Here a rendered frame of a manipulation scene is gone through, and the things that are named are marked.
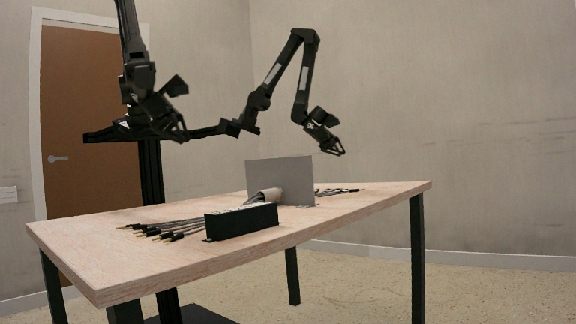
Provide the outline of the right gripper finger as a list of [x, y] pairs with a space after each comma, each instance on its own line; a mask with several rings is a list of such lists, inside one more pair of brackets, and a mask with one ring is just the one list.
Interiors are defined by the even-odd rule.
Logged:
[[[187, 130], [186, 130], [185, 123], [184, 123], [184, 120], [183, 120], [183, 118], [182, 118], [182, 115], [179, 114], [179, 115], [175, 118], [175, 120], [176, 120], [177, 124], [180, 122], [181, 128], [182, 128], [183, 133], [184, 133], [184, 136], [185, 136], [185, 138], [184, 138], [184, 137], [182, 137], [182, 138], [183, 138], [183, 140], [184, 140], [184, 143], [187, 143], [187, 142], [190, 140], [190, 138], [189, 138], [189, 136], [188, 136], [188, 132], [187, 132]], [[175, 138], [178, 139], [176, 133], [172, 132], [172, 129], [173, 129], [173, 126], [172, 126], [171, 123], [169, 123], [168, 126], [163, 130], [163, 132], [165, 132], [165, 133], [167, 133], [167, 134], [169, 134], [169, 135], [171, 135], [171, 136], [173, 136], [173, 137], [175, 137]]]
[[[170, 122], [171, 122], [171, 124], [172, 124], [172, 126], [173, 126], [173, 128], [174, 128], [174, 130], [175, 130], [175, 133], [176, 133], [178, 139], [175, 139], [175, 138], [173, 138], [173, 137], [171, 137], [171, 136], [169, 136], [169, 135], [167, 135], [167, 134], [165, 134], [165, 133], [162, 132], [162, 130], [163, 130]], [[179, 131], [179, 127], [178, 127], [178, 125], [177, 125], [177, 123], [176, 123], [175, 117], [174, 117], [174, 115], [173, 115], [172, 113], [170, 113], [170, 114], [152, 131], [152, 133], [153, 133], [153, 134], [156, 134], [156, 135], [158, 135], [158, 136], [160, 136], [160, 137], [163, 137], [163, 138], [165, 138], [165, 139], [167, 139], [167, 140], [169, 140], [169, 141], [171, 141], [171, 142], [173, 142], [173, 143], [176, 143], [176, 144], [178, 144], [178, 145], [181, 145], [181, 144], [184, 142], [184, 140], [182, 139], [182, 135], [181, 135], [181, 133], [180, 133], [180, 131]]]

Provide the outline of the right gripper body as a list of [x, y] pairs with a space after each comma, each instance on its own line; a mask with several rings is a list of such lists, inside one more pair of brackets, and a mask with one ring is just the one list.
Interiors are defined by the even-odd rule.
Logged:
[[[180, 113], [176, 111], [176, 109], [173, 109], [173, 107], [170, 106], [165, 106], [160, 112], [156, 113], [151, 107], [150, 105], [146, 102], [146, 100], [151, 96], [152, 94], [150, 94], [145, 100], [144, 102], [141, 104], [140, 108], [143, 110], [143, 112], [150, 118], [150, 121], [148, 122], [148, 126], [151, 128], [151, 131], [153, 131], [170, 113], [172, 113], [174, 115], [174, 117], [176, 118]], [[168, 108], [168, 109], [167, 109]], [[163, 113], [163, 115], [162, 115]], [[158, 123], [157, 123], [158, 122]], [[156, 124], [157, 123], [157, 124]], [[156, 124], [156, 125], [155, 125]], [[155, 125], [155, 126], [154, 126]]]

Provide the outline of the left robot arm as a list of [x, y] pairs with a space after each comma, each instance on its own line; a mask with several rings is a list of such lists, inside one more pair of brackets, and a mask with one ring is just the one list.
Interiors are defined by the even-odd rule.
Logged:
[[[320, 37], [317, 32], [311, 28], [292, 28], [290, 33], [291, 34], [289, 35], [285, 46], [281, 50], [265, 79], [256, 88], [256, 91], [252, 91], [248, 95], [246, 107], [242, 112], [243, 114], [240, 114], [238, 118], [241, 121], [235, 118], [232, 118], [232, 121], [260, 131], [260, 128], [256, 127], [258, 112], [269, 110], [269, 107], [271, 106], [270, 99], [272, 98], [275, 86], [278, 84], [279, 79], [283, 75], [296, 51], [304, 42], [304, 51], [301, 60], [298, 84], [289, 117], [292, 122], [301, 125], [303, 127], [302, 130], [310, 137], [315, 131], [314, 133], [322, 140], [326, 134], [331, 134], [324, 128], [324, 126], [329, 129], [339, 125], [340, 123], [334, 115], [331, 115], [330, 113], [328, 114], [320, 106], [315, 106], [309, 113], [307, 112], [311, 80], [314, 72], [314, 63], [319, 48]], [[267, 92], [267, 94], [265, 92]], [[320, 124], [320, 126], [311, 121], [312, 119], [318, 125]]]

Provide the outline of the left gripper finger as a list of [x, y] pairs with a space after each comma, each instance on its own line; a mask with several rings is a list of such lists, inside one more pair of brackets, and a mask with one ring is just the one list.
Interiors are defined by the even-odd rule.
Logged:
[[[333, 145], [333, 147], [334, 147], [335, 151], [337, 152], [337, 154], [335, 154], [335, 153], [333, 153], [333, 152], [330, 152], [330, 151], [327, 151], [327, 149], [328, 149], [328, 147], [329, 147], [330, 145]], [[335, 145], [333, 139], [330, 139], [330, 140], [325, 144], [325, 146], [322, 148], [321, 152], [324, 152], [324, 153], [329, 154], [329, 155], [334, 155], [334, 156], [336, 156], [336, 157], [340, 157], [340, 156], [341, 156], [341, 153], [339, 152], [339, 150], [338, 150], [337, 146]]]
[[[345, 154], [345, 151], [344, 151], [344, 149], [343, 149], [343, 147], [342, 147], [342, 145], [341, 145], [341, 143], [340, 143], [340, 141], [339, 141], [339, 139], [338, 139], [337, 137], [335, 138], [334, 143], [335, 143], [335, 144], [337, 143], [337, 144], [339, 145], [339, 147], [340, 147], [340, 149], [341, 149], [340, 154], [341, 154], [341, 155], [344, 155], [344, 154]], [[329, 150], [329, 151], [332, 151], [332, 152], [336, 152], [335, 149], [333, 149], [333, 145], [330, 145], [330, 146], [328, 147], [328, 150]], [[337, 153], [337, 152], [336, 152], [336, 153]]]

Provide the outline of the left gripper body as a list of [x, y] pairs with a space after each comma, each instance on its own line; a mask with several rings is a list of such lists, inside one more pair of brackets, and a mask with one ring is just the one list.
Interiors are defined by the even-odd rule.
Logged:
[[319, 145], [317, 147], [319, 148], [320, 151], [323, 149], [323, 147], [326, 145], [326, 143], [330, 139], [335, 140], [335, 138], [336, 138], [336, 136], [334, 136], [333, 134], [326, 134], [323, 139], [320, 139], [314, 132], [312, 133], [311, 138], [313, 138], [317, 143], [319, 143]]

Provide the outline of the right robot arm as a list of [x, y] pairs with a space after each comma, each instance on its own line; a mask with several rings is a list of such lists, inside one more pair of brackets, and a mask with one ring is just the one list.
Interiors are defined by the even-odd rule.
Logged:
[[155, 63], [154, 61], [149, 61], [148, 51], [146, 51], [146, 47], [140, 37], [134, 0], [113, 1], [115, 2], [118, 15], [124, 68], [122, 75], [118, 76], [118, 84], [122, 105], [127, 104], [126, 121], [120, 123], [120, 128], [132, 133], [149, 127], [150, 118], [140, 108], [149, 95], [151, 96], [146, 102], [158, 113], [165, 106], [173, 107], [163, 94], [168, 98], [188, 95], [188, 86], [175, 74], [161, 88], [153, 91]]

